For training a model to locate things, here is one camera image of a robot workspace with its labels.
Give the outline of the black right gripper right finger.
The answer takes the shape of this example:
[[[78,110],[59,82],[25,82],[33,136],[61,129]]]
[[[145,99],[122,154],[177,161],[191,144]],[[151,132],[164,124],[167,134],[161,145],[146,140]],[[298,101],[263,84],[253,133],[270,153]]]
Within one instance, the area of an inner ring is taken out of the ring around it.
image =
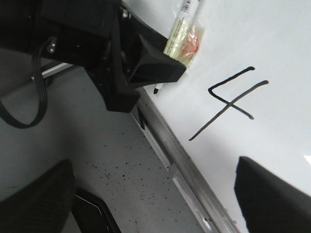
[[[311,198],[252,159],[241,156],[235,195],[250,233],[309,233]]]

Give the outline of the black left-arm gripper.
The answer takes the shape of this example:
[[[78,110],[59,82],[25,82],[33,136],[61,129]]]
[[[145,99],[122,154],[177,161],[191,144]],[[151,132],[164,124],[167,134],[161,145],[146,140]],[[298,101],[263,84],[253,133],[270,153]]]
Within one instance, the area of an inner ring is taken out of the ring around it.
[[[3,0],[0,46],[7,50],[98,70],[91,76],[106,108],[129,113],[140,94],[125,80],[121,51],[140,58],[144,43],[162,57],[167,38],[146,24],[125,1]]]

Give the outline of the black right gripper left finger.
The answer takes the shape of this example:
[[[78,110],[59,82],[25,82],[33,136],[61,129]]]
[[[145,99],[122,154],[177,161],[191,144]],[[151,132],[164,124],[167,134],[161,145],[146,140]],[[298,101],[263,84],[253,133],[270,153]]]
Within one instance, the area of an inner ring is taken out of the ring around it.
[[[59,233],[76,192],[70,160],[63,160],[0,203],[2,233]]]

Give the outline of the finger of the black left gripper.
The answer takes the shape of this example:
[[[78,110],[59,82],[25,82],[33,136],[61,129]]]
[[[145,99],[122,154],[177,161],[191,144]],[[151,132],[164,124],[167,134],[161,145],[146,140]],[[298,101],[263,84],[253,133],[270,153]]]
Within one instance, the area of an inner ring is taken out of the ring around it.
[[[158,83],[177,82],[186,67],[179,61],[165,55],[138,35],[127,50],[130,72],[127,75],[131,87],[139,88]]]

